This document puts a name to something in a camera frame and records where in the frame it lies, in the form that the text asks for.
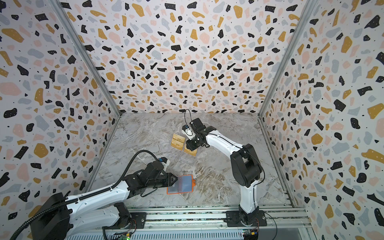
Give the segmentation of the orange card holder wallet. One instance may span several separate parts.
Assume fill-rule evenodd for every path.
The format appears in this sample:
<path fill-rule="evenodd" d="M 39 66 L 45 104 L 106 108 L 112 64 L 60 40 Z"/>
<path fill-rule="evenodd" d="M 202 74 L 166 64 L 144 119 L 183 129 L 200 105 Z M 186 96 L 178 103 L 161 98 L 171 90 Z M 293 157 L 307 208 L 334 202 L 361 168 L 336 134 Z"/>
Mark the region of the orange card holder wallet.
<path fill-rule="evenodd" d="M 167 188 L 167 195 L 191 193 L 194 190 L 196 181 L 193 175 L 179 176 L 178 180 Z"/>

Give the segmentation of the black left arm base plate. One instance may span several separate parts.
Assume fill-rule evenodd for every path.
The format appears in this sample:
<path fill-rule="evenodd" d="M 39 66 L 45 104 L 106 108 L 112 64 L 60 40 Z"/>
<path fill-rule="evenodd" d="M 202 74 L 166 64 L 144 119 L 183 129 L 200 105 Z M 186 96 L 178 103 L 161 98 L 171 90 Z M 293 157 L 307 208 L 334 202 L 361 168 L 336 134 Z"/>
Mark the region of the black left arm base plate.
<path fill-rule="evenodd" d="M 105 229 L 108 230 L 137 230 L 143 229 L 146 223 L 147 213 L 120 213 L 118 220 L 112 225 L 107 225 Z"/>

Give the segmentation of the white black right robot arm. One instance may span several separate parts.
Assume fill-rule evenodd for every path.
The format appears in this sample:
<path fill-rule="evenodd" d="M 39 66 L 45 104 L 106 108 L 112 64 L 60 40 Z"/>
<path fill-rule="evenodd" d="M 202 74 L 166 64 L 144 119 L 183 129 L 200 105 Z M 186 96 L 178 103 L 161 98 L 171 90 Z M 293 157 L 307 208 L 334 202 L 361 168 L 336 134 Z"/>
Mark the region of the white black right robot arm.
<path fill-rule="evenodd" d="M 212 126 L 205 126 L 199 118 L 182 127 L 188 137 L 186 147 L 194 151 L 199 147 L 213 147 L 230 159 L 232 174 L 240 185 L 240 211 L 246 216 L 257 212 L 257 185 L 264 169 L 251 144 L 242 145 L 230 140 Z"/>

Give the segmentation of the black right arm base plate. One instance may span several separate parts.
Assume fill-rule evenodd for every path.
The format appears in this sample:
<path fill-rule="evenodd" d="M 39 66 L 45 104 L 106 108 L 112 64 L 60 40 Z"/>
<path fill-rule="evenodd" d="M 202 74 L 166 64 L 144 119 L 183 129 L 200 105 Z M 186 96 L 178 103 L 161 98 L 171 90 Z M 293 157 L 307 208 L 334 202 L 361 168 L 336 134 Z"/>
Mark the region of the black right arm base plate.
<path fill-rule="evenodd" d="M 262 210 L 255 210 L 250 214 L 245 213 L 243 210 L 227 211 L 224 222 L 228 227 L 265 227 L 267 220 L 265 212 Z"/>

